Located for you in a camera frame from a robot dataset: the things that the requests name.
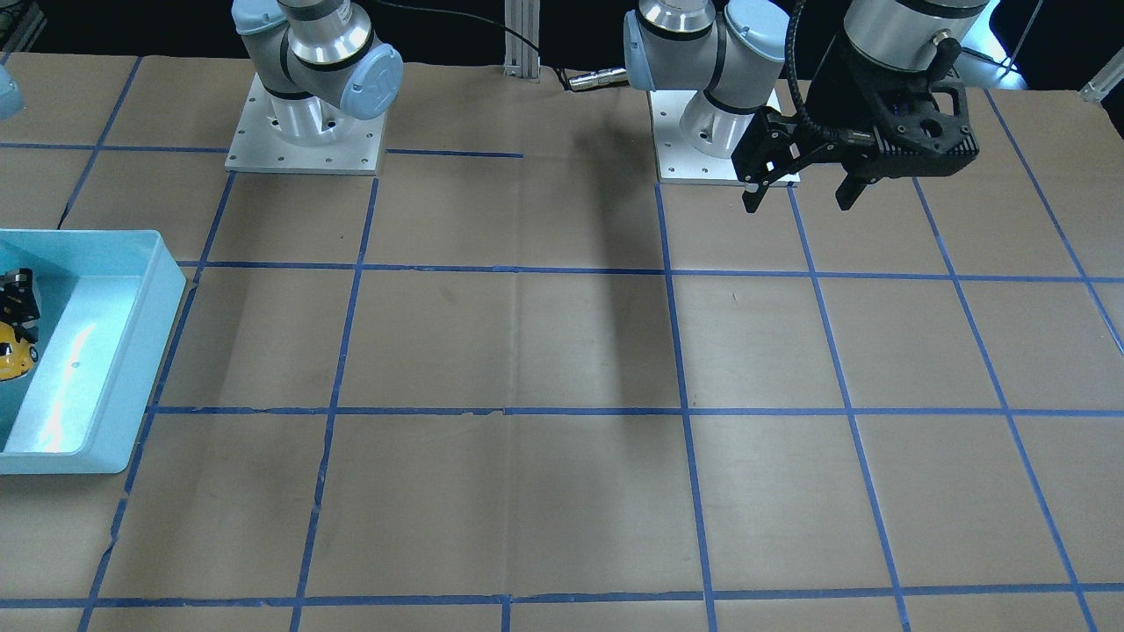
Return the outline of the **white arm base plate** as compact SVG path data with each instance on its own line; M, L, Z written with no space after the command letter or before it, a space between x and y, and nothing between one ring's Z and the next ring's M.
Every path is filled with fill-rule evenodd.
M285 100L253 76L225 160L260 175L377 177L388 115L354 119L319 97Z
M719 111L695 90L649 93L658 179L689 186L743 186L731 155L751 117Z

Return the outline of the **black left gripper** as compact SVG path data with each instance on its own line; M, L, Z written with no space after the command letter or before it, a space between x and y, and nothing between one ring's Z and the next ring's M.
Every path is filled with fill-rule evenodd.
M960 40L948 37L928 48L934 60L919 71L903 71L883 67L847 36L836 36L804 100L812 121L760 107L733 148L746 213L756 213L782 177L839 160L847 132L867 135L870 143L843 151L847 175L835 189L843 213L880 177L951 177L968 168L980 147L966 87L953 67Z

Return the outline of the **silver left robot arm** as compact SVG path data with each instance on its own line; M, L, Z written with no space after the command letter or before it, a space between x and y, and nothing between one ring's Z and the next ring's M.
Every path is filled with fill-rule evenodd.
M623 61L635 89L692 92L682 130L731 161L747 213L812 164L844 169L835 199L847 211L887 177L952 177L980 155L955 62L981 12L984 1L854 1L803 91L803 1L641 1L623 17Z

